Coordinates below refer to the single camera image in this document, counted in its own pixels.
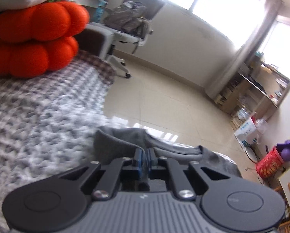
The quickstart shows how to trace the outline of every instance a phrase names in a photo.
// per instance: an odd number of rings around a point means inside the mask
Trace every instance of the mesh office chair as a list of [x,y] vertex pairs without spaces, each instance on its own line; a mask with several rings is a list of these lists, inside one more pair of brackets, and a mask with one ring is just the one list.
[[[144,14],[144,18],[147,20],[152,20],[154,16],[158,13],[158,11],[164,6],[165,2],[163,0],[123,0],[122,3],[127,2],[127,1],[132,1],[132,2],[141,2],[142,5],[146,7],[146,12]],[[137,49],[138,46],[143,46],[148,38],[148,35],[152,34],[152,29],[148,27],[148,29],[143,33],[141,37],[133,36],[130,34],[127,34],[125,32],[121,32],[115,29],[112,29],[106,25],[103,25],[101,23],[90,23],[91,25],[102,27],[108,30],[111,30],[114,33],[114,39],[113,43],[111,45],[111,48],[108,52],[107,55],[107,61],[109,61],[113,66],[118,67],[122,71],[124,71],[125,77],[130,78],[130,72],[129,70],[125,67],[125,62],[123,59],[117,58],[116,56],[113,55],[113,50],[115,47],[115,44],[117,41],[120,41],[122,43],[133,43],[136,45],[136,48],[132,53],[134,53]]]

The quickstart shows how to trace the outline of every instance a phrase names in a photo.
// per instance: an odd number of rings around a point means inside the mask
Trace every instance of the curtain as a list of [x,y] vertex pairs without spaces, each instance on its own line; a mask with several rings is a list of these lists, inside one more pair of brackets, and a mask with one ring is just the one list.
[[225,87],[229,80],[237,72],[239,66],[250,60],[258,47],[266,37],[272,24],[276,20],[278,11],[282,5],[281,0],[267,0],[265,3],[265,16],[261,24],[254,30],[247,42],[238,50],[231,62],[205,87],[206,94],[214,99],[217,94]]

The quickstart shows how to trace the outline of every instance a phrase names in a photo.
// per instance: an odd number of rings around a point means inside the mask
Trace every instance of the pumpkin plush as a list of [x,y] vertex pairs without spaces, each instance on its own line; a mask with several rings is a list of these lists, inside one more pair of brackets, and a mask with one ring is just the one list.
[[67,66],[78,52],[73,37],[47,42],[7,43],[0,39],[0,76],[32,78]]
[[0,76],[32,78],[67,66],[78,52],[72,37],[89,14],[74,2],[48,2],[0,14]]
[[87,10],[67,1],[42,3],[0,15],[0,38],[9,43],[31,39],[50,41],[82,32],[89,22]]

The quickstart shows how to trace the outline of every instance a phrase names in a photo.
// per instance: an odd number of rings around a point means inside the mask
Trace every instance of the desk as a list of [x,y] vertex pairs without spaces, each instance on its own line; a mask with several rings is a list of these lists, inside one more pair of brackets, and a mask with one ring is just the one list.
[[256,91],[258,92],[258,94],[261,95],[261,99],[257,101],[256,107],[254,109],[251,109],[251,111],[256,112],[256,119],[262,118],[268,110],[272,110],[274,112],[277,109],[277,106],[273,103],[269,96],[265,94],[262,90],[260,90],[252,81],[250,81],[244,75],[241,74],[241,76],[243,77],[243,81],[232,91],[228,99],[222,104],[222,106],[220,106],[220,109],[228,114],[231,114],[236,106],[239,105],[239,96],[248,94],[252,97],[252,93],[249,91],[249,89],[251,87],[254,87],[255,89],[257,89]]

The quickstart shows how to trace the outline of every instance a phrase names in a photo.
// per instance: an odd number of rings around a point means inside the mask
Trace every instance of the white wall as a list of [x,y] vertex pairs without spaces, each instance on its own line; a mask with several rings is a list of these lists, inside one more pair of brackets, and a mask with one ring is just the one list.
[[[109,8],[122,0],[109,0]],[[175,4],[166,3],[152,20],[153,35],[135,56],[172,71],[204,87],[235,53],[233,44],[203,20]],[[133,44],[116,49],[130,53]]]
[[290,92],[268,123],[269,128],[259,146],[263,156],[266,155],[265,145],[268,145],[270,151],[277,143],[290,139]]

